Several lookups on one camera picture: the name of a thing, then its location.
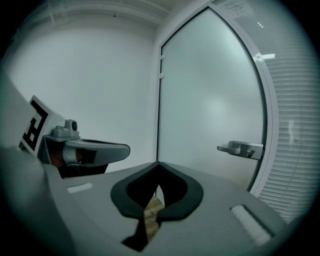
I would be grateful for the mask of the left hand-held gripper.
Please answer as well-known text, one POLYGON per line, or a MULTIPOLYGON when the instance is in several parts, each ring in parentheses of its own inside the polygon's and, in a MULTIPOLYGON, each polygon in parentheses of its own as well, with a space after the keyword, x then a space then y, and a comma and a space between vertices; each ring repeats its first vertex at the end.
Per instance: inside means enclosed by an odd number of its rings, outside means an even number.
POLYGON ((0 78, 1 165, 20 146, 39 157, 48 140, 54 145, 47 156, 52 165, 81 164, 59 167, 62 179, 104 174, 108 164, 130 155, 127 144, 79 138, 77 128, 76 121, 65 119, 36 96, 26 101, 7 76, 0 78))

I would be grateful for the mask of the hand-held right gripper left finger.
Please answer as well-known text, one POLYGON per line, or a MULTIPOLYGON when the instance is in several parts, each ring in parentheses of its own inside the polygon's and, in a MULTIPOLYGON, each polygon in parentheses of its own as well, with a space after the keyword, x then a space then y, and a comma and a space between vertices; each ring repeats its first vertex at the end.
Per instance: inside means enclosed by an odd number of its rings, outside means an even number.
POLYGON ((126 192, 131 180, 156 166, 63 179, 46 164, 45 244, 59 256, 159 255, 157 240, 147 240, 144 208, 126 192))

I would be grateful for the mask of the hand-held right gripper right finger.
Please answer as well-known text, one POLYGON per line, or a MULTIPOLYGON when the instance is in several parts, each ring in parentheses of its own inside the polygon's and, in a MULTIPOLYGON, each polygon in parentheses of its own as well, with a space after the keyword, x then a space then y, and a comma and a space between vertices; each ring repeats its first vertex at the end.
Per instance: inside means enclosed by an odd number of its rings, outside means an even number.
POLYGON ((200 205, 185 219, 164 221, 146 246, 148 256, 239 256, 256 248, 233 207, 242 205, 274 237, 286 224, 263 201, 223 177, 168 163, 202 186, 200 205))

